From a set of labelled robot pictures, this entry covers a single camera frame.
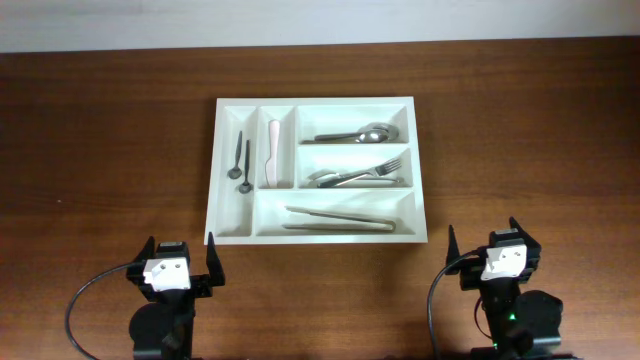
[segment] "fork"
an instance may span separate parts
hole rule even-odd
[[[402,166],[402,162],[400,161],[400,159],[391,159],[386,163],[382,165],[374,166],[371,169],[358,171],[356,173],[353,173],[352,175],[346,175],[338,179],[322,182],[318,184],[318,187],[329,188],[334,186],[340,186],[348,182],[358,180],[365,176],[376,176],[376,177],[385,176],[400,169],[401,166]]]

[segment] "white wall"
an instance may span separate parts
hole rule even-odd
[[[638,0],[0,2],[0,52],[634,34]]]

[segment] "cutlery tray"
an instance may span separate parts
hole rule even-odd
[[[273,120],[280,122],[277,188],[269,187],[265,172]],[[357,132],[372,123],[396,126],[399,135],[373,144],[313,141],[316,135]],[[227,172],[235,165],[240,131],[243,174],[232,180]],[[243,195],[238,187],[245,176],[246,140],[251,141],[248,180],[253,191]],[[402,161],[400,169],[385,176],[393,182],[358,180],[319,189],[314,181],[392,158]],[[383,218],[394,221],[396,228],[393,233],[289,230],[282,225],[350,222],[289,212],[287,206]],[[413,98],[218,99],[205,244],[209,232],[216,244],[228,245],[427,242]]]

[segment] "metal tongs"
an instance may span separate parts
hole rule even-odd
[[[382,232],[392,233],[396,230],[396,223],[391,220],[376,219],[361,215],[336,214],[326,211],[308,210],[294,206],[286,206],[285,209],[294,213],[307,214],[311,216],[326,217],[331,219],[341,219],[382,226],[369,226],[359,224],[283,224],[282,227],[289,230],[339,230],[339,231],[362,231],[362,232]]]

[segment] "wood grain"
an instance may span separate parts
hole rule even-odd
[[[206,359],[428,357],[446,227],[461,249],[515,216],[543,246],[523,290],[565,303],[562,350],[640,352],[640,42],[594,38],[0,55],[0,357],[72,359],[70,297],[153,234],[202,273],[220,97],[414,96],[430,242],[220,247],[197,303]],[[441,345],[465,352],[478,294],[446,278]],[[123,275],[84,295],[78,340],[131,357],[145,303]]]

